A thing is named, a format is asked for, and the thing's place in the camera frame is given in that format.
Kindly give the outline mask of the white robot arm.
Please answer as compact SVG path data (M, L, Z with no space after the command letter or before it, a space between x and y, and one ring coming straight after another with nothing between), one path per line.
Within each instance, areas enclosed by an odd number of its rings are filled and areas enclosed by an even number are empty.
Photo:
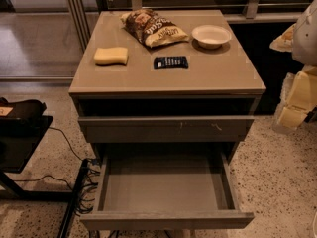
M274 113L273 129L287 134L295 131L317 107L317 0L269 47L290 52L295 61L303 64L297 74L286 75Z

